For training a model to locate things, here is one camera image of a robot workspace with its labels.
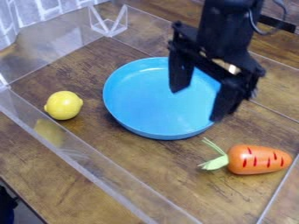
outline wooden surface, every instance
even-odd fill
[[[197,24],[200,7],[192,1],[127,2],[163,18]],[[255,36],[251,49],[297,67],[297,46],[297,37],[280,32],[275,38]],[[145,57],[113,39],[101,38],[14,82],[12,90],[37,109],[42,109],[52,92],[61,89],[76,92],[84,107],[74,119],[60,122],[74,135],[203,223],[255,223],[285,172],[241,177],[225,169],[197,171],[196,164],[217,156],[203,145],[201,138],[211,139],[224,151],[233,144],[248,143],[296,155],[297,70],[259,58],[269,69],[256,101],[244,102],[237,113],[203,135],[179,141],[155,141],[125,131],[101,101],[102,85],[112,71]],[[4,115],[0,122],[1,178],[45,221],[141,223]]]

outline acrylic enclosure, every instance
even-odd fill
[[[171,142],[144,138],[144,145],[140,145],[135,143],[139,136],[120,128],[114,121],[113,124],[108,121],[100,97],[108,76],[132,60],[167,56],[171,36],[169,21],[117,3],[89,6],[24,28],[16,43],[0,52],[1,112],[145,223],[208,223],[201,217],[209,215],[224,219],[225,223],[243,220],[247,223],[273,223],[272,220],[281,216],[277,211],[283,205],[292,208],[288,209],[289,216],[299,220],[293,209],[297,205],[289,205],[287,200],[287,197],[297,198],[297,195],[287,195],[287,189],[299,186],[297,159],[288,171],[263,177],[240,178],[225,171],[203,173],[195,170],[193,161],[208,160],[212,155],[201,146],[201,136],[181,140],[189,148],[181,147],[175,157],[167,151]],[[261,144],[264,132],[272,130],[280,138],[269,137],[264,144],[277,147],[284,144],[284,150],[296,157],[297,141],[292,136],[297,135],[297,130],[287,125],[287,118],[281,118],[285,125],[279,126],[276,115],[264,117],[256,106],[263,103],[272,111],[284,112],[284,108],[299,104],[295,97],[297,83],[289,82],[297,69],[263,55],[252,55],[267,69],[260,93],[228,120],[216,124],[216,128],[236,129],[240,121],[245,121],[249,124],[247,130],[233,137],[256,144]],[[106,57],[105,63],[98,60],[101,57]],[[281,91],[292,98],[293,104],[276,104],[280,94],[271,90],[275,85],[271,77],[277,77],[281,72]],[[73,89],[86,99],[78,115],[84,126],[80,131],[73,121],[53,121],[42,112],[46,97],[61,88]],[[272,101],[263,98],[267,94],[272,95]],[[297,120],[297,108],[287,111],[291,111],[287,116]],[[255,123],[263,123],[265,129],[257,129]],[[216,128],[213,133],[223,135]],[[106,136],[114,139],[113,143],[104,142]],[[132,150],[123,151],[121,143],[128,139]],[[221,143],[225,148],[233,142],[229,139]],[[187,151],[192,151],[192,157],[183,157]],[[131,161],[132,153],[144,154],[144,160]],[[157,164],[165,167],[169,176],[156,173]],[[241,201],[241,207],[236,208],[236,201]]]

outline orange carrot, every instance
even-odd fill
[[[227,165],[228,170],[236,174],[259,174],[280,171],[292,163],[292,158],[285,152],[264,146],[239,144],[227,154],[207,138],[203,142],[221,154],[221,157],[199,165],[203,170],[216,170]]]

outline blue plastic bowl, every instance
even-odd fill
[[[132,61],[108,77],[102,90],[106,110],[133,133],[173,140],[201,133],[209,120],[220,84],[195,69],[191,85],[172,93],[168,58]]]

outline cable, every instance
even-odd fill
[[[275,29],[272,29],[271,31],[261,31],[259,30],[259,28],[256,27],[255,25],[255,22],[253,22],[253,16],[252,16],[252,11],[251,9],[248,9],[248,20],[249,20],[249,23],[251,23],[251,26],[255,30],[255,32],[260,35],[271,35],[273,34],[275,32],[279,31],[279,29],[281,28],[283,24],[284,24],[284,21],[285,21],[285,16],[287,16],[287,9],[285,9],[285,3],[283,0],[273,0],[273,2],[281,7],[283,11],[284,11],[284,15],[283,15],[283,20],[280,21],[280,23],[276,25]]]

